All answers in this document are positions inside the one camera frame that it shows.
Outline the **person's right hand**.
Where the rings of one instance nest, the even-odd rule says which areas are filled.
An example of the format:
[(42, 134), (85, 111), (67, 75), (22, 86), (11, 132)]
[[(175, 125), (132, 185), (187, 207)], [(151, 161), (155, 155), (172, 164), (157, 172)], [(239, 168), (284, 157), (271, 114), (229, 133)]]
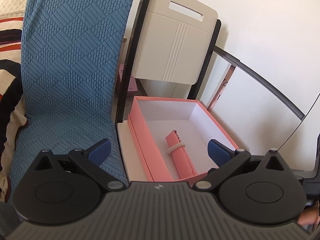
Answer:
[(298, 224), (308, 232), (314, 232), (319, 226), (319, 203), (305, 208), (299, 217)]

